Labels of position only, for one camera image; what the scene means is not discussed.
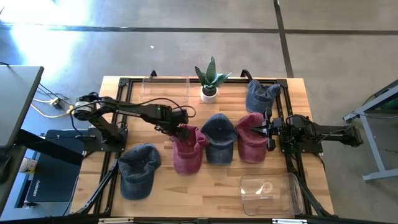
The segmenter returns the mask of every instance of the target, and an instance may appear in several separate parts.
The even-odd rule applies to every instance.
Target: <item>red cap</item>
[[[262,114],[251,113],[236,125],[239,156],[245,162],[258,163],[266,158],[268,139],[250,130],[250,127],[260,125],[263,121]]]
[[[185,125],[189,138],[181,141],[172,137],[174,169],[178,174],[189,175],[199,171],[203,148],[209,144],[206,136],[197,127]]]

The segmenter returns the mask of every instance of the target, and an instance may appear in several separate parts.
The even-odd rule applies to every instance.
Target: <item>white cable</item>
[[[56,116],[49,116],[49,115],[43,114],[43,112],[41,112],[39,109],[37,109],[34,105],[31,104],[30,106],[33,107],[33,109],[35,109],[37,112],[39,112],[39,114],[41,114],[42,116],[44,116],[46,118],[59,118],[59,117],[67,115],[66,113],[64,113],[64,114],[60,114],[60,115],[56,115]]]
[[[38,100],[33,98],[34,101],[41,102],[41,103],[51,103],[51,100]]]

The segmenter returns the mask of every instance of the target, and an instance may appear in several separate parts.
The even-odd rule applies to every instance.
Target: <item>wooden tabletop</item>
[[[121,77],[104,77],[100,96],[115,98],[118,83]],[[289,93],[293,112],[311,118],[310,106],[302,78],[288,78]],[[181,86],[162,84],[153,95],[172,97],[177,103],[183,104],[185,97],[178,97],[185,90]],[[217,102],[205,104],[200,99],[200,84],[191,83],[189,89],[189,103],[197,115],[190,118],[189,125],[199,128],[215,113],[225,114],[233,124],[248,114],[245,107],[247,85],[224,83],[220,90]],[[284,114],[285,100],[282,97]],[[132,89],[131,103],[141,102],[141,83],[136,83]],[[156,101],[169,105],[166,101]],[[276,103],[273,107],[274,116],[277,116]],[[112,114],[104,117],[110,122]],[[128,139],[126,149],[138,144],[152,143],[159,150],[162,166],[155,172],[155,181],[152,192],[143,200],[126,200],[120,193],[120,174],[118,175],[114,194],[113,217],[220,217],[220,218],[261,218],[271,216],[247,216],[242,209],[239,181],[244,174],[283,174],[286,171],[285,157],[279,149],[278,140],[275,151],[267,152],[264,162],[249,164],[240,161],[237,143],[234,145],[233,161],[229,166],[214,166],[206,161],[204,156],[201,168],[197,174],[178,175],[173,168],[172,145],[169,137],[154,130],[154,125],[139,118],[129,117]],[[72,201],[71,212],[77,211],[93,193],[100,179],[104,153],[95,152],[87,157],[80,170],[75,195]],[[303,154],[303,164],[307,185],[323,207],[333,213],[328,184],[325,172],[319,158],[312,154]],[[104,191],[103,206],[107,199],[108,189]]]

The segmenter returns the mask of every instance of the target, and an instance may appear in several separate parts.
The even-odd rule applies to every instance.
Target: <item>denim cap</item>
[[[201,132],[209,140],[206,159],[214,165],[228,165],[232,161],[234,142],[238,138],[231,121],[223,114],[214,114],[203,125]]]
[[[272,108],[276,96],[280,95],[280,86],[261,85],[258,80],[251,80],[246,95],[246,109],[250,112],[263,113],[266,108]]]
[[[160,154],[153,144],[142,144],[125,152],[119,159],[122,196],[129,200],[146,198],[160,165]]]

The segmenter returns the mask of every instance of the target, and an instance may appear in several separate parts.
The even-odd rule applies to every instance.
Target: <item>concrete floor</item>
[[[11,2],[0,14],[3,22],[278,28],[272,0]],[[397,7],[395,0],[280,0],[286,29],[396,30]],[[313,120],[343,124],[344,115],[397,79],[397,43],[396,35],[287,35],[294,77],[305,80]],[[159,75],[195,75],[193,67],[204,67],[212,55],[219,72],[238,76],[247,68],[255,77],[286,77],[279,34],[65,32],[15,27],[0,30],[0,49],[0,61],[44,66],[42,83],[70,98],[98,91],[104,75],[149,75],[151,70]],[[58,113],[45,106],[41,109]],[[68,118],[49,120],[34,110],[24,123],[24,128],[37,134],[70,127]],[[396,222],[398,177],[368,184],[362,181],[363,174],[377,171],[366,139],[358,148],[336,142],[324,142],[323,147],[335,213]],[[383,152],[382,156],[387,166],[397,168],[396,153]],[[59,215],[65,204],[57,206],[43,204],[33,208],[37,212],[24,211],[22,216]]]

